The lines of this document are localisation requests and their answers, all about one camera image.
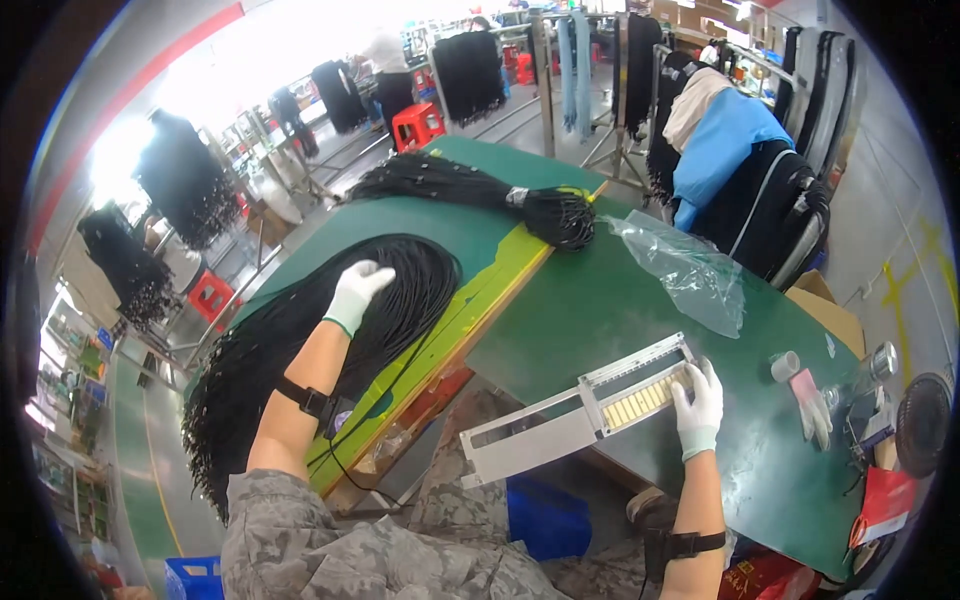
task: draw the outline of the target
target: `red wall stripe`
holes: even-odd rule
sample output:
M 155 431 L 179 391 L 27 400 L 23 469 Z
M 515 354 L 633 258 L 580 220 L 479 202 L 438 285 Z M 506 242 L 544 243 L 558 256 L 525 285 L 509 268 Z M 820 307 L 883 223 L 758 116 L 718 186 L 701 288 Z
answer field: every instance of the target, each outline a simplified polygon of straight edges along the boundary
M 110 99 L 107 105 L 100 111 L 100 114 L 97 115 L 93 128 L 86 135 L 84 141 L 74 149 L 66 160 L 66 163 L 54 180 L 54 186 L 50 190 L 50 193 L 40 202 L 40 209 L 36 214 L 30 238 L 31 254 L 36 255 L 36 251 L 43 239 L 43 233 L 50 224 L 50 219 L 53 218 L 54 211 L 57 209 L 57 205 L 60 203 L 67 186 L 77 175 L 77 171 L 80 170 L 81 165 L 84 163 L 84 158 L 86 158 L 87 153 L 93 148 L 93 145 L 97 142 L 100 135 L 107 130 L 107 127 L 113 119 L 120 114 L 120 111 L 123 110 L 137 94 L 143 91 L 143 88 L 157 75 L 170 66 L 171 62 L 180 58 L 187 50 L 190 50 L 243 15 L 243 6 L 239 2 L 217 12 L 160 51 L 159 54 L 140 69 L 140 71 Z

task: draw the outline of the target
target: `fan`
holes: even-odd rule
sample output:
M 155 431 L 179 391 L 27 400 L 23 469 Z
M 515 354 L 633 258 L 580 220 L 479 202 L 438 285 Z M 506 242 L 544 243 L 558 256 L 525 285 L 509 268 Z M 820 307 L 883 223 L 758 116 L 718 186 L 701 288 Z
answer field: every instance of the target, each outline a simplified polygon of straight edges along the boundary
M 910 476 L 923 479 L 936 469 L 949 422 L 947 382 L 932 372 L 918 375 L 903 393 L 897 410 L 897 457 Z

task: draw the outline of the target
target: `forearm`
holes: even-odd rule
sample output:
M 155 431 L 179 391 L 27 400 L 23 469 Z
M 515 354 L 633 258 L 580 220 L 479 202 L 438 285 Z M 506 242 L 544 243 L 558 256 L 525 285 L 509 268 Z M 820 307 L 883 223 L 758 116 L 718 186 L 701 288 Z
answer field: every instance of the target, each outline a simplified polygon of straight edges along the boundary
M 306 389 L 329 395 L 337 383 L 347 357 L 350 338 L 343 328 L 322 321 L 313 330 L 284 375 Z M 304 413 L 292 399 L 274 391 L 260 417 L 253 439 L 247 471 L 276 468 L 304 481 L 304 459 L 317 433 L 318 421 Z
M 720 472 L 712 450 L 700 452 L 684 463 L 684 488 L 673 533 L 697 533 L 710 536 L 723 533 L 723 500 L 720 496 Z M 716 598 L 723 575 L 722 548 L 701 552 L 692 559 L 670 561 L 663 579 L 663 594 L 667 599 Z

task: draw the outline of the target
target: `camouflage clothing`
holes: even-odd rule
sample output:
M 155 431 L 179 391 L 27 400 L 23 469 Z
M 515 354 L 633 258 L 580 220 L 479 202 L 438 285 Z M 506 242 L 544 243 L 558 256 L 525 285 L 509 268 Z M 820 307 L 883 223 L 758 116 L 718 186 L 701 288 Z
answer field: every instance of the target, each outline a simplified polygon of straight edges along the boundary
M 460 485 L 468 468 L 458 434 L 506 412 L 498 402 L 481 392 L 451 410 L 408 529 L 385 516 L 338 530 L 298 478 L 266 469 L 231 475 L 226 598 L 568 597 L 522 541 L 509 542 L 506 483 Z M 594 559 L 553 561 L 549 569 L 575 598 L 633 600 L 643 577 L 642 542 Z M 644 597 L 651 593 L 648 585 Z

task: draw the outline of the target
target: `gloved hand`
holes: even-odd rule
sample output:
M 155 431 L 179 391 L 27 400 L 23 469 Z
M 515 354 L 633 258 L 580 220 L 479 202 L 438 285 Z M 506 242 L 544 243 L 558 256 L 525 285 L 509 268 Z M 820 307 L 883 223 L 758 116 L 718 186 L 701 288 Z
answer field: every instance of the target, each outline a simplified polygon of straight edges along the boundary
M 352 340 L 373 295 L 390 285 L 394 277 L 396 271 L 390 267 L 381 269 L 372 260 L 361 260 L 349 267 L 337 281 L 337 289 L 323 321 L 336 323 Z
M 684 462 L 704 450 L 716 449 L 723 418 L 723 386 L 706 356 L 700 358 L 700 365 L 702 372 L 695 365 L 686 364 L 686 374 L 693 382 L 692 404 L 687 401 L 683 386 L 676 381 L 670 384 Z

